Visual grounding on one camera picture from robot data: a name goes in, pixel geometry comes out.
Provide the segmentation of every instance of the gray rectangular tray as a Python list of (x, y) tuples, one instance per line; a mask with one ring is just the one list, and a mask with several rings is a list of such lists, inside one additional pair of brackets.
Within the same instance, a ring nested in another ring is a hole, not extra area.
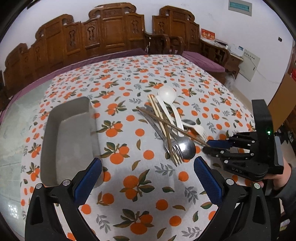
[[(59, 185), (100, 158), (94, 109), (87, 97), (60, 104), (49, 114), (41, 151), (40, 178), (45, 186)], [(95, 187), (103, 181), (99, 177)]]

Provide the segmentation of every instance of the orange fruit print tablecloth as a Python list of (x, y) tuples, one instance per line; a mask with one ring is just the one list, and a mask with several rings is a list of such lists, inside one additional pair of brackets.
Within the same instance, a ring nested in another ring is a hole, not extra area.
[[(40, 153), (51, 109), (87, 96), (95, 109), (104, 182), (92, 190), (83, 217), (101, 241), (194, 240), (214, 216), (212, 205), (193, 170), (193, 161), (176, 167), (166, 159), (163, 141), (137, 112), (164, 85), (177, 92), (182, 119), (200, 123), (209, 139), (254, 130), (253, 116), (222, 84), (178, 55), (118, 58), (56, 76), (40, 102), (25, 141), (21, 173), (21, 205), (26, 216), (30, 197), (40, 180)], [(217, 158), (211, 168), (238, 184), (250, 181), (224, 172)], [(74, 236), (56, 207), (68, 238)]]

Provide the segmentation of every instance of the screw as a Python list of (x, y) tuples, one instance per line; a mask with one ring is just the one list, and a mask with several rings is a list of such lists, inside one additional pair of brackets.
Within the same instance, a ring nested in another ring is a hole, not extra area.
[(64, 186), (68, 186), (70, 184), (70, 180), (66, 179), (63, 181)]
[(260, 186), (259, 183), (254, 183), (254, 187), (255, 187), (256, 189), (259, 189), (261, 186)]
[(227, 183), (228, 185), (233, 185), (233, 184), (234, 184), (234, 181), (233, 181), (232, 179), (227, 179), (227, 180), (226, 180), (226, 183)]
[(42, 183), (38, 183), (35, 187), (36, 187), (37, 189), (42, 188)]

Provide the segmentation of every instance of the electrical panel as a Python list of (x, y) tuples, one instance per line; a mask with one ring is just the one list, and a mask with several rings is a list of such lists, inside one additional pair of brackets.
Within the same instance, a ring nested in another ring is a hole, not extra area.
[(239, 65), (239, 73), (248, 81), (251, 81), (258, 68), (260, 58), (246, 49), (242, 58), (244, 61)]

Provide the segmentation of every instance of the wooden sofa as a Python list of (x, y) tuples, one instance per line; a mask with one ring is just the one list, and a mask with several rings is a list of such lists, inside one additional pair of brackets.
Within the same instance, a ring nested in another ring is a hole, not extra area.
[[(6, 58), (4, 81), (8, 97), (57, 69), (95, 56), (136, 48), (148, 48), (149, 54), (170, 52), (169, 37), (147, 33), (144, 15), (137, 14), (130, 3), (99, 5), (83, 23), (63, 14), (43, 24), (35, 38), (30, 48), (20, 43)], [(180, 38), (172, 39), (182, 48)]]

